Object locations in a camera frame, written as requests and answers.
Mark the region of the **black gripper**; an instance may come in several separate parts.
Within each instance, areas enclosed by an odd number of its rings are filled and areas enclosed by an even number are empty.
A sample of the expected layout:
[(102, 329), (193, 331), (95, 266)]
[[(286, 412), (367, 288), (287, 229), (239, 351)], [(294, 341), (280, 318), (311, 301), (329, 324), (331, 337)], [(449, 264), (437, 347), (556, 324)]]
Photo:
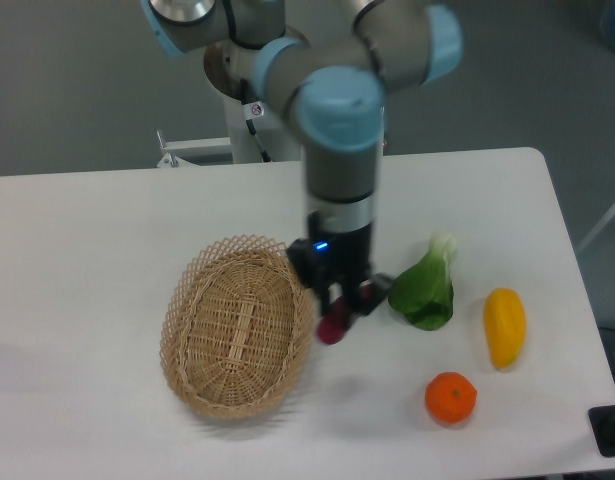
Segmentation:
[(318, 299), (320, 314), (329, 313), (330, 286), (337, 283), (345, 299), (345, 327), (370, 315), (389, 295), (394, 278), (377, 273), (371, 278), (372, 223), (348, 232), (324, 229), (319, 212), (307, 217), (309, 239), (297, 239), (286, 253), (302, 285)]

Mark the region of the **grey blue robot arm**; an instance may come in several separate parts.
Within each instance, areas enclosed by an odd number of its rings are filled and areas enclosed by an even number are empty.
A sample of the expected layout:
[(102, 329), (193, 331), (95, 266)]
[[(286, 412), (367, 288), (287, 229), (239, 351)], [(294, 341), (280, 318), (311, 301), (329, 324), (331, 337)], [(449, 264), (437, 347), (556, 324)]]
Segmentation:
[(315, 48), (288, 35), (281, 1), (145, 1), (142, 9), (171, 55), (223, 41), (250, 53), (251, 67), (228, 62), (241, 95), (259, 100), (304, 151), (308, 235), (288, 258), (318, 298), (322, 324), (348, 330), (392, 286), (370, 262), (385, 98), (458, 66), (456, 15), (413, 1), (354, 1), (351, 35)]

